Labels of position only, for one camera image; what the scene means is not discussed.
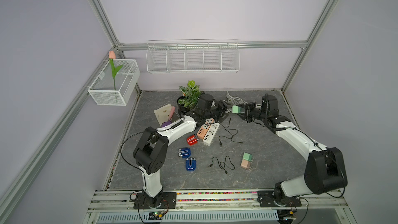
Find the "green charger adapter top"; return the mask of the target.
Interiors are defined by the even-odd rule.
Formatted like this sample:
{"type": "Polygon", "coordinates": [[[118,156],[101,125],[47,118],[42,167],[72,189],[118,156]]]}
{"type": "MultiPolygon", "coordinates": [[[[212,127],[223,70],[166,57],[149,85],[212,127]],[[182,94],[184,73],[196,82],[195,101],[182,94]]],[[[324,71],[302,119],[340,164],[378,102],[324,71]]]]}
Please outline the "green charger adapter top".
{"type": "Polygon", "coordinates": [[[241,110],[242,110],[242,108],[237,106],[237,105],[232,106],[232,113],[233,114],[240,114],[241,110]]]}

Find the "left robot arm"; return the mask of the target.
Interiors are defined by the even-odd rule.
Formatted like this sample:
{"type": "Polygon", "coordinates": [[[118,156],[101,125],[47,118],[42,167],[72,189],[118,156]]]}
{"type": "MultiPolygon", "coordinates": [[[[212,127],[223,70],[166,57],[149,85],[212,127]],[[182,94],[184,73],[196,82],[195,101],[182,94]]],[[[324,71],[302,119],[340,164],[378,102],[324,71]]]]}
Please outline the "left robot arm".
{"type": "Polygon", "coordinates": [[[168,147],[205,124],[207,119],[221,119],[227,108],[228,105],[222,100],[218,101],[208,93],[201,93],[192,109],[185,107],[185,112],[177,111],[181,114],[179,120],[165,127],[148,127],[139,132],[141,138],[133,151],[136,165],[128,163],[141,172],[144,183],[142,193],[135,201],[136,208],[159,208],[163,203],[170,203],[164,196],[160,179],[160,170],[165,163],[168,147]]]}

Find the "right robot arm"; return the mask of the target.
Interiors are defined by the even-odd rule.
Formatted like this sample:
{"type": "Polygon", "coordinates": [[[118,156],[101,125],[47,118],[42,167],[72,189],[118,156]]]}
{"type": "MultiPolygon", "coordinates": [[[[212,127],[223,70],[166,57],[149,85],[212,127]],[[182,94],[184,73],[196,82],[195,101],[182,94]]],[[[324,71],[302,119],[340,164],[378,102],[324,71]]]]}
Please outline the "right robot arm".
{"type": "Polygon", "coordinates": [[[303,175],[275,184],[269,199],[276,205],[285,206],[299,196],[328,195],[333,190],[346,189],[348,178],[343,153],[336,147],[315,141],[289,118],[280,115],[278,100],[274,96],[263,96],[260,107],[252,102],[233,107],[233,112],[247,123],[262,121],[267,129],[284,139],[306,161],[303,175]]]}

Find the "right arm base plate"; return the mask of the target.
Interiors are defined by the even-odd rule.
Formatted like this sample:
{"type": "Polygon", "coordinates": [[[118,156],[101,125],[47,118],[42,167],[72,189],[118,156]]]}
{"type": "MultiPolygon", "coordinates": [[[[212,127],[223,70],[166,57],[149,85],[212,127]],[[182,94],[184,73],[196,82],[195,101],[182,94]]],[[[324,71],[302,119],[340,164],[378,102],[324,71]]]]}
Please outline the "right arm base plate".
{"type": "Polygon", "coordinates": [[[300,207],[299,197],[286,197],[283,193],[275,193],[273,190],[259,190],[257,202],[261,207],[300,207]]]}

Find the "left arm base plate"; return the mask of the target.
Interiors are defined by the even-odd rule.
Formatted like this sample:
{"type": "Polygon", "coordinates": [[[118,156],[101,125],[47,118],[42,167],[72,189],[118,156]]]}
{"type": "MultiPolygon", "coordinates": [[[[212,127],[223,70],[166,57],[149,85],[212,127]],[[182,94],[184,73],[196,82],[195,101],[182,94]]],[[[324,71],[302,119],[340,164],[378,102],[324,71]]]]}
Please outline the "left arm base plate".
{"type": "Polygon", "coordinates": [[[174,191],[161,191],[154,198],[148,196],[145,192],[139,192],[134,200],[134,209],[175,209],[177,203],[177,193],[174,191]]]}

